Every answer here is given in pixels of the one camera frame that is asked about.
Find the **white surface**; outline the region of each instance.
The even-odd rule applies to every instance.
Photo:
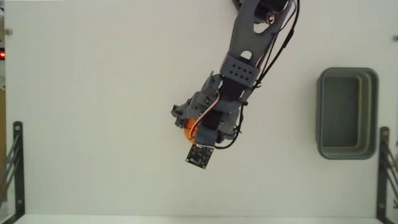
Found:
[[[7,124],[25,125],[27,213],[374,217],[377,156],[317,152],[316,81],[328,67],[375,69],[379,126],[396,136],[398,1],[302,2],[243,134],[206,171],[185,162],[170,110],[220,67],[230,0],[6,2]]]
[[[373,218],[179,218],[25,215],[16,224],[380,224]]]

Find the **screw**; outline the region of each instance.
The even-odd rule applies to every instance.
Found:
[[[4,34],[6,34],[6,35],[12,35],[12,33],[13,33],[12,29],[5,29],[4,30]]]

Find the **metal bracket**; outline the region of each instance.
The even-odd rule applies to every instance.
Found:
[[[388,144],[389,144],[390,129],[388,127],[382,127],[380,129],[380,140],[379,140],[379,170],[377,178],[377,209],[376,217],[384,224],[394,224],[390,219],[386,217],[387,208],[387,181],[388,181],[388,170],[385,166],[385,162],[388,161]]]
[[[7,195],[7,190],[14,179],[15,182],[15,214],[3,224],[15,223],[25,215],[25,182],[24,182],[24,135],[22,122],[16,121],[13,124],[14,142],[6,157],[3,167],[3,177],[1,182],[1,202]]]

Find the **plastic bin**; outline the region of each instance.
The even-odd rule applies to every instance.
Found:
[[[369,68],[329,68],[318,79],[317,143],[327,159],[369,159],[376,150],[377,86]]]

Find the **circuit board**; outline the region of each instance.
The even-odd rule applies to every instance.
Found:
[[[194,144],[189,151],[186,161],[197,167],[206,169],[207,163],[209,163],[213,151],[214,149],[212,147],[199,146]]]

